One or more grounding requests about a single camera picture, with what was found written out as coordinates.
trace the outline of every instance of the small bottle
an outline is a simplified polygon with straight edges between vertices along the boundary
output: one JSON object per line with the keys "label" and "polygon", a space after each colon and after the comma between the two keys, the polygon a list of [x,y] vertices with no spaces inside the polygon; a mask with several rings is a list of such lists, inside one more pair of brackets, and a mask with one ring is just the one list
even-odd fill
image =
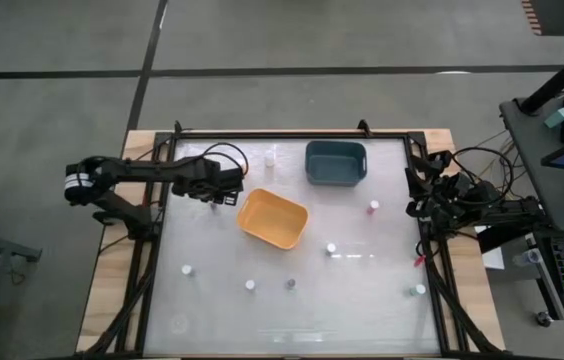
{"label": "small bottle", "polygon": [[329,255],[329,256],[331,256],[331,255],[335,254],[335,251],[336,251],[337,249],[338,249],[338,248],[337,248],[337,246],[335,246],[334,243],[329,243],[329,244],[326,246],[326,254]]}
{"label": "small bottle", "polygon": [[426,287],[422,284],[417,284],[409,290],[411,295],[413,296],[420,296],[426,294]]}
{"label": "small bottle", "polygon": [[513,263],[517,266],[524,267],[542,262],[542,255],[538,249],[530,249],[513,257]]}
{"label": "small bottle", "polygon": [[191,265],[183,265],[182,274],[186,276],[193,276],[193,267],[191,267]]}
{"label": "small bottle", "polygon": [[244,283],[244,287],[249,291],[253,291],[255,289],[255,281],[247,280],[246,283]]}
{"label": "small bottle", "polygon": [[380,208],[380,203],[377,200],[372,200],[369,203],[369,207],[366,209],[366,213],[371,215],[375,212],[375,210]]}
{"label": "small bottle", "polygon": [[275,151],[268,150],[264,154],[264,164],[266,167],[273,167],[273,165],[275,165]]}

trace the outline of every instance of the concrete floor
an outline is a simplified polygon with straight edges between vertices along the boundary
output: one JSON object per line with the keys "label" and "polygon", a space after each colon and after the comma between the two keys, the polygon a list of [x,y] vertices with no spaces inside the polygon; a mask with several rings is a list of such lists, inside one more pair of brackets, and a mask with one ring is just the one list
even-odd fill
{"label": "concrete floor", "polygon": [[[0,0],[0,71],[139,69],[157,0]],[[154,68],[564,63],[517,0],[172,0]],[[499,102],[551,74],[154,79],[141,129],[445,127],[456,147],[503,129]],[[101,227],[62,196],[65,164],[119,155],[136,79],[0,80],[0,235],[41,246],[0,289],[0,359],[72,353]],[[497,147],[504,137],[491,146]],[[467,156],[481,168],[487,156]],[[501,181],[500,174],[493,174]],[[518,192],[532,191],[525,178]],[[529,283],[493,283],[507,348],[564,358],[564,323]]]}

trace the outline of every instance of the wooden board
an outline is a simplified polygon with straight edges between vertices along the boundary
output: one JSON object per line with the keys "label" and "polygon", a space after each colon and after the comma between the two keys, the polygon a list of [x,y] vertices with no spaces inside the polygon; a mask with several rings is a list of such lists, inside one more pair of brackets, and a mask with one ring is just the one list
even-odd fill
{"label": "wooden board", "polygon": [[[227,130],[222,132],[283,132],[298,130]],[[301,130],[303,132],[324,132],[321,130]],[[358,130],[329,130],[338,132],[354,132]],[[381,129],[374,132],[408,132],[422,131],[426,135],[429,152],[451,150],[455,147],[448,129]],[[123,151],[123,158],[136,158],[153,147],[155,133],[159,131],[138,130],[128,134]],[[218,132],[217,130],[194,130],[191,132],[205,133]],[[455,164],[447,169],[447,173],[455,173],[458,168]],[[132,204],[142,202],[144,184],[120,184],[116,186],[115,192],[127,199]],[[123,225],[115,225],[105,229],[101,246],[106,246],[120,237],[124,236],[126,230]],[[82,328],[78,338],[76,351],[88,349],[99,338],[111,323],[124,299],[126,280],[131,263],[133,242],[124,240],[119,244],[107,249],[97,261],[91,291],[86,304]],[[486,270],[482,263],[482,254],[478,243],[471,238],[458,236],[449,241],[449,252],[453,264],[456,285],[462,306],[466,309],[475,324],[482,330],[487,338],[500,349],[504,349],[504,340],[500,330],[500,324],[491,296],[491,288],[486,276]],[[131,317],[128,344],[133,344],[135,339],[136,320],[139,313],[139,304],[135,307]],[[457,348],[457,339],[450,312],[444,306],[445,322],[451,348]]]}

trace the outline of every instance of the plastic basket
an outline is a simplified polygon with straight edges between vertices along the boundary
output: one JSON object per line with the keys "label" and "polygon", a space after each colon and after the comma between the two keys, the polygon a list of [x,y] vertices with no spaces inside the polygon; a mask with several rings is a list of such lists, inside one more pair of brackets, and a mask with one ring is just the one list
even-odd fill
{"label": "plastic basket", "polygon": [[292,249],[299,241],[309,212],[264,189],[255,189],[238,213],[238,226],[245,232],[279,247]]}
{"label": "plastic basket", "polygon": [[354,142],[311,141],[304,166],[313,185],[355,186],[366,176],[366,150]]}

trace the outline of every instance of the black desk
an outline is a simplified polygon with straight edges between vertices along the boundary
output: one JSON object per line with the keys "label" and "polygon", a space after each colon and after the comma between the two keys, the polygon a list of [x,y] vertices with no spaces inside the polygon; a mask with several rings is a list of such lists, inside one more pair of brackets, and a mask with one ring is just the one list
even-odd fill
{"label": "black desk", "polygon": [[520,157],[553,225],[564,230],[564,170],[542,166],[540,160],[564,146],[559,127],[549,129],[544,120],[558,110],[561,101],[551,100],[537,116],[524,115],[515,102],[500,104],[504,124],[511,133]]}
{"label": "black desk", "polygon": [[[504,124],[524,162],[529,178],[538,194],[544,211],[553,226],[564,231],[564,170],[542,166],[541,159],[564,146],[560,142],[559,127],[549,129],[544,120],[562,107],[562,101],[551,100],[538,111],[536,116],[526,116],[513,102],[500,104]],[[559,275],[551,255],[550,236],[564,236],[559,232],[534,233],[535,241],[540,249],[551,282],[564,307],[564,292],[559,285]]]}

